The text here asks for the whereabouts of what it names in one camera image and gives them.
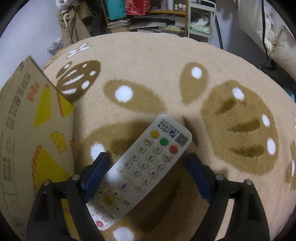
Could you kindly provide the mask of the brown cardboard box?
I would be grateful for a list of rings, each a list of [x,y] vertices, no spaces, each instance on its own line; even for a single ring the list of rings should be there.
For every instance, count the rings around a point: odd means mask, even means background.
[[[74,106],[27,57],[1,89],[1,213],[21,240],[43,181],[74,174],[73,125]]]

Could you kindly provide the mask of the white numbered TV remote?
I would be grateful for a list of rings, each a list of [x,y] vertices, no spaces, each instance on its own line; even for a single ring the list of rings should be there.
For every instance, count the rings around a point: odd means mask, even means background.
[[[191,132],[166,114],[140,131],[87,204],[96,227],[107,230],[131,211],[164,178],[191,141]]]

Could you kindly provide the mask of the beige floral butterfly rug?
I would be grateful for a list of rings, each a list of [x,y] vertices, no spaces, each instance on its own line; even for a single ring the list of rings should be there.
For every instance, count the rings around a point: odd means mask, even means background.
[[[212,45],[171,34],[88,38],[43,72],[75,106],[76,172],[117,161],[160,114],[193,136],[187,152],[228,180],[250,179],[270,237],[295,208],[295,102],[268,75]]]

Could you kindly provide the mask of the plastic bag of items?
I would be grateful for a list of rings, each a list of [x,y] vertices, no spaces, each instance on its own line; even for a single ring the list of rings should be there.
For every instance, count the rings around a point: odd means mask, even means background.
[[[51,56],[54,56],[58,50],[63,48],[62,37],[57,37],[53,39],[51,43],[45,48],[45,51],[49,53]]]

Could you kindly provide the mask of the stack of books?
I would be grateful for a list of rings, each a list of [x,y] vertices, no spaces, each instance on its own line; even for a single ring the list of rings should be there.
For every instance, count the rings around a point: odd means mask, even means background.
[[[131,23],[131,19],[112,21],[107,24],[107,31],[109,33],[129,32]]]

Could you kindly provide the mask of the beige hanging coat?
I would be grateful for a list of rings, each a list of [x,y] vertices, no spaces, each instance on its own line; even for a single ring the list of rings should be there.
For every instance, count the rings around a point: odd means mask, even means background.
[[[64,48],[91,37],[90,25],[94,16],[87,1],[56,0],[55,4]]]

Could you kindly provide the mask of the white metal trolley cart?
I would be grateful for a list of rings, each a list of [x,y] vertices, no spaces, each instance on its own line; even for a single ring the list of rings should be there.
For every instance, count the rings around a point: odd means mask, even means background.
[[[211,44],[216,18],[216,1],[188,1],[187,36],[199,42]]]

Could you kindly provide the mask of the teal storage bag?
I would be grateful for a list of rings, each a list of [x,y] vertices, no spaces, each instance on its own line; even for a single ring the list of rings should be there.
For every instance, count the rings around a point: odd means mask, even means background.
[[[111,21],[121,20],[126,17],[124,0],[106,0],[105,4]]]

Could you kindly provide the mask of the red patterned gift bag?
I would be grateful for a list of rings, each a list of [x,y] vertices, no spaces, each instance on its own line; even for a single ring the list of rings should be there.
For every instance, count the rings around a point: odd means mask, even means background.
[[[143,16],[151,9],[151,0],[125,0],[125,12],[130,16]]]

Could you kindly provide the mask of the wooden bookshelf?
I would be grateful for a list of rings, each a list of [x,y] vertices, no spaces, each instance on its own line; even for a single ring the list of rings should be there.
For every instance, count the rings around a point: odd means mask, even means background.
[[[110,34],[107,31],[107,24],[112,21],[108,16],[105,1],[100,1],[100,4],[106,21],[106,32]],[[129,32],[169,33],[180,37],[184,37],[188,33],[188,13],[186,4],[177,4],[172,10],[155,9],[152,7],[149,12],[143,16],[127,15],[124,19],[132,20],[129,26]]]

